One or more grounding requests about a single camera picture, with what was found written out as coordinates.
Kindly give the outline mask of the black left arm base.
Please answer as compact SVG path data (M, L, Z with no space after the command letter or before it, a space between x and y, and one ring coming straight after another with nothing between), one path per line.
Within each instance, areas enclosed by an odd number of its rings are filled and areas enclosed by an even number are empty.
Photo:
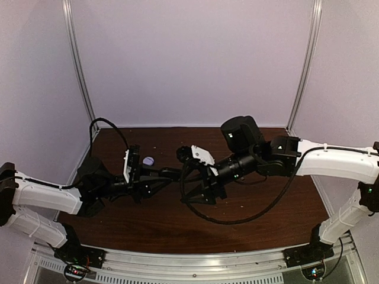
M54 256L63 262L101 269L105 251L83 246L72 226L63 223L63 228L66 230L66 242L59 248L53 248Z

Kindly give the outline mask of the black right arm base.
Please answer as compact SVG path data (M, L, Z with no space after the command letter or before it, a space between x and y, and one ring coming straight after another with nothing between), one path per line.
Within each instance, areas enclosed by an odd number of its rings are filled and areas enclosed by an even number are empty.
M320 224L312 229L308 244L283 251L287 267L302 266L334 256L333 245L321 242L319 230Z

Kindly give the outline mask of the lilac earbud charging case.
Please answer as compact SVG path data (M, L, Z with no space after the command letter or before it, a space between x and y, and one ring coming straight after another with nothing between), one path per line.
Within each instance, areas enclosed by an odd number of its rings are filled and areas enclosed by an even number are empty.
M143 159L143 164L147 166L153 166L155 164L155 160L153 157L147 156Z

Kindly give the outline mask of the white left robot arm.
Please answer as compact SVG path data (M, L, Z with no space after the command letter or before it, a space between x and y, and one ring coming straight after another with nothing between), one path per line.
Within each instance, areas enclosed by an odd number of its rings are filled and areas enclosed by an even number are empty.
M138 164L126 166L122 175L113 175L97 157L85 160L73 185L57 185L33 179L16 171L15 165L1 166L1 225L13 227L30 237L39 238L73 263L85 258L85 249L75 230L56 223L28 209L29 206L55 209L80 217L93 217L103 209L103 199L114 201L131 196L135 202L150 198L173 178L168 169L155 170Z

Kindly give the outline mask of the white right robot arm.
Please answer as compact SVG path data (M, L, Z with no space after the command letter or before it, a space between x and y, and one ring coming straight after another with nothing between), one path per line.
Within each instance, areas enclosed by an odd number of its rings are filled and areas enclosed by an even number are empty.
M231 155L220 162L198 146L183 146L176 152L183 164L180 184L189 181L193 170L200 184L181 191L181 201L193 209L195 204L213 205L226 198L225 186L244 176L331 176L356 180L358 188L337 213L313 228L304 257L316 261L326 248L367 215L378 212L378 144L367 148L332 146L292 136L266 141L255 120L238 116L224 122L221 133Z

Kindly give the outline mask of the black oval charging case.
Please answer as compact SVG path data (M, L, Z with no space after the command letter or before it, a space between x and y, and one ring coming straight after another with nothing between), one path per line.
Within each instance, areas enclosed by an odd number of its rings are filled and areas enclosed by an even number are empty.
M163 178L168 178L173 182L179 182L182 175L182 170L172 167L163 167L158 171L158 175Z

